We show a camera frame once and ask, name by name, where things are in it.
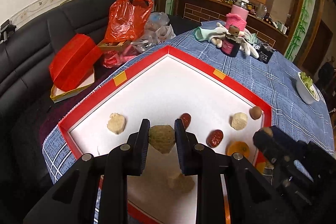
silver bolt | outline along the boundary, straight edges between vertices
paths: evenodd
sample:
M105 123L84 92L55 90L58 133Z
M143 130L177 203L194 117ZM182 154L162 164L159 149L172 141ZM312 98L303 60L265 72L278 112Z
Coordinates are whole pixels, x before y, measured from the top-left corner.
M233 157L236 159L236 160L241 160L243 158L243 155L241 153L234 153L233 154Z
M82 156L82 160L83 160L83 161L88 161L88 160L90 160L91 158L92 158L91 154L84 154L84 155Z
M131 146L127 143L124 143L120 146L120 149L123 150L123 151L127 151L131 148Z
M283 182L282 182L282 185L285 186L285 187L288 187L291 185L291 182L288 180L288 179L285 179Z
M202 145L201 143L197 143L195 144L194 148L198 151L202 151L204 149L204 145Z

bowl of lettuce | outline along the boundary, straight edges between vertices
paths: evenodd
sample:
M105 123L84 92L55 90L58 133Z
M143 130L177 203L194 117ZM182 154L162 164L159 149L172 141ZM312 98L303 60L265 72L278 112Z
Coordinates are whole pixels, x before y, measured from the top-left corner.
M320 97L313 85L313 80L304 72L298 73L298 80L296 81L296 89L302 100L310 105L313 102L318 102Z

yellow sticker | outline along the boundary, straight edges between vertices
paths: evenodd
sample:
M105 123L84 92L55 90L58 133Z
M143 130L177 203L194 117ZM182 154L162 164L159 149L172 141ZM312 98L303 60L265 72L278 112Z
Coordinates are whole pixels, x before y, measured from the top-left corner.
M115 86L119 86L120 84L122 84L126 80L127 80L127 76L126 76L125 71L123 71L123 72L119 73L117 76L113 77L113 81L114 81Z
M214 75L216 75L218 78L220 78L220 79L222 79L222 80L224 80L224 78L225 78L225 74L224 73L222 73L220 70L218 70L218 69L215 69L214 71L213 71L213 74Z

pink label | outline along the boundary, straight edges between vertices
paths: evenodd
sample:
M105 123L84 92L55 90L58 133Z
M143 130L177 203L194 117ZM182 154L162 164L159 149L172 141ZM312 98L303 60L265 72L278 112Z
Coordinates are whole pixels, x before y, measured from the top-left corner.
M227 53L227 54L231 54L233 49L233 44L231 44L230 42L227 42L226 40L223 41L222 44L222 50L223 52Z

blue plaid tablecloth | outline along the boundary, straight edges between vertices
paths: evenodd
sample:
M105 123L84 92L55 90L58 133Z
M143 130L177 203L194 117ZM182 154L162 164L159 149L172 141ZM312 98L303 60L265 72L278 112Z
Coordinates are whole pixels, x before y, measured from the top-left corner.
M214 29L216 22L203 23L203 28ZM272 125L280 128L295 141L315 142L335 157L333 130L322 94L318 91L319 102L314 102L312 105L305 104L295 88L299 69L279 52L273 54L268 64L245 56L242 52L239 52L236 58L231 58L224 55L213 44L197 41L193 31L189 31L130 60L92 92L123 70L166 45L197 57L235 79L272 106ZM58 127L55 127L45 139L42 153L53 183L76 161ZM98 219L99 201L100 191L97 197L95 222ZM130 217L129 223L138 222Z

